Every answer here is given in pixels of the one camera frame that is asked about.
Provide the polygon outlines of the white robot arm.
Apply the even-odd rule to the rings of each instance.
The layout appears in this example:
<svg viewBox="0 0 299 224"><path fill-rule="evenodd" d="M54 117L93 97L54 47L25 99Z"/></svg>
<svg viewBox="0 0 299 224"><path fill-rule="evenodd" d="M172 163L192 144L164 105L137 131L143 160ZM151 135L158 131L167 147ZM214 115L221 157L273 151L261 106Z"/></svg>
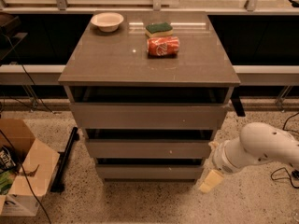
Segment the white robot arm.
<svg viewBox="0 0 299 224"><path fill-rule="evenodd" d="M203 193L213 190L225 175L243 168L278 161L299 169L299 142L288 132L262 122L245 125L239 136L222 143L210 142L214 167L201 182Z"/></svg>

